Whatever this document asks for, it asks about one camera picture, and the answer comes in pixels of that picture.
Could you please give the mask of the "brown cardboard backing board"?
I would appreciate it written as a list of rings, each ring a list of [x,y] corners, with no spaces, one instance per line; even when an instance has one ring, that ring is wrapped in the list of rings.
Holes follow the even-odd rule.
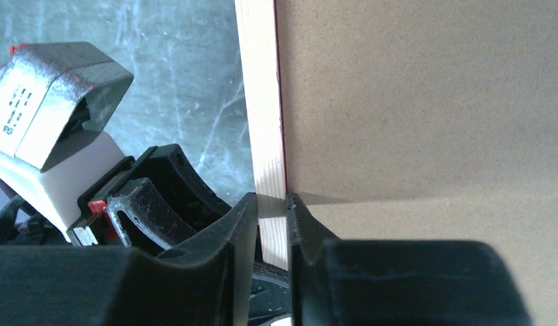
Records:
[[[465,238],[558,325],[558,1],[278,1],[287,186],[347,238]]]

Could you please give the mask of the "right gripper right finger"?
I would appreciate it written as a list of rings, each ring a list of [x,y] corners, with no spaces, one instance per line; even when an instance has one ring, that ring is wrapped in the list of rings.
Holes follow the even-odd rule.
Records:
[[[286,198],[294,325],[531,325],[504,260],[471,240],[344,240]]]

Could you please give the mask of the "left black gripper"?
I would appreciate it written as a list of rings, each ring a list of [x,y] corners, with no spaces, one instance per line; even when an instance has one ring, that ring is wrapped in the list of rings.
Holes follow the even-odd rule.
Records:
[[[64,236],[81,216],[77,203],[126,156],[106,132],[45,172],[0,151],[0,180]],[[125,247],[162,252],[191,238],[229,212],[179,145],[148,148],[127,158],[126,184],[107,198],[107,213]]]

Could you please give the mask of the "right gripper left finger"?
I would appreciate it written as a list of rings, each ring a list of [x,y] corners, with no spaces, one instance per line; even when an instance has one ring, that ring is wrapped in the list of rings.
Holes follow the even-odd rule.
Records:
[[[246,325],[257,197],[154,257],[120,246],[0,246],[0,325]]]

